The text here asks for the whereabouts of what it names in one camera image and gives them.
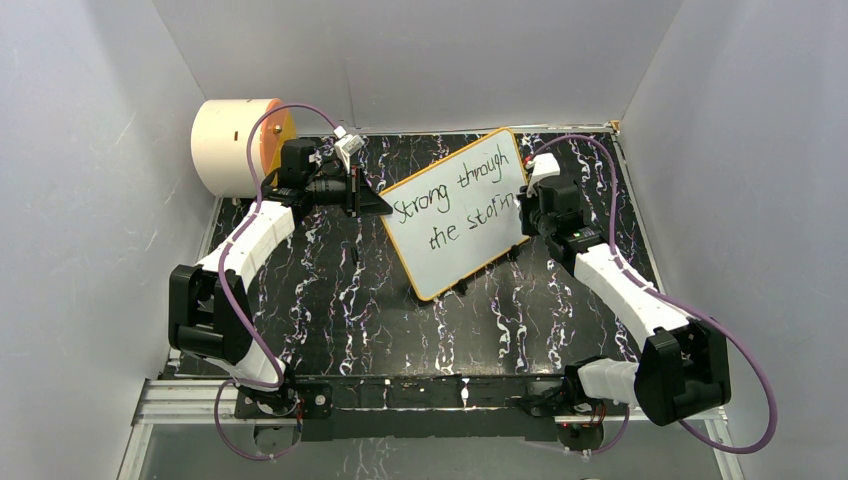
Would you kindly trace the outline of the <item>yellow framed whiteboard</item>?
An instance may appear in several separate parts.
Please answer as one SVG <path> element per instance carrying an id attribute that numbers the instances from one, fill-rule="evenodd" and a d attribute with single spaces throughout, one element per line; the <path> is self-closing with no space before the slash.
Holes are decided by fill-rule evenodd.
<path id="1" fill-rule="evenodd" d="M 500 128 L 387 188 L 382 221 L 418 299 L 429 301 L 527 241 L 517 195 L 528 181 Z"/>

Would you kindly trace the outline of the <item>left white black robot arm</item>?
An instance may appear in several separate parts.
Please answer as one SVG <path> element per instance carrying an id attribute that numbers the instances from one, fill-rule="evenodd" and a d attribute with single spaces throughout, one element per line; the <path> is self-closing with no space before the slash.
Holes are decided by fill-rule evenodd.
<path id="1" fill-rule="evenodd" d="M 249 287 L 314 207 L 338 206 L 351 218 L 390 213 L 354 158 L 363 145 L 358 135 L 339 134 L 333 146 L 339 167 L 327 173 L 314 142 L 284 141 L 280 164 L 261 180 L 251 212 L 212 253 L 170 274 L 170 346 L 223 369 L 264 414 L 290 415 L 301 398 L 291 367 L 271 352 L 254 325 Z"/>

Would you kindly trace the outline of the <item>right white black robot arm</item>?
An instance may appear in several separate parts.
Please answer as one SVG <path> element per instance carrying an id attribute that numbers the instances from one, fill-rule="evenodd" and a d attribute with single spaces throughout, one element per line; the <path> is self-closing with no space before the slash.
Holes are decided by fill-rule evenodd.
<path id="1" fill-rule="evenodd" d="M 518 194 L 523 234 L 541 237 L 552 260 L 606 305 L 639 344 L 636 362 L 596 356 L 564 369 L 560 396 L 577 414 L 603 400 L 642 409 L 665 426 L 731 398 L 727 341 L 714 327 L 649 292 L 590 226 L 575 182 L 548 177 Z"/>

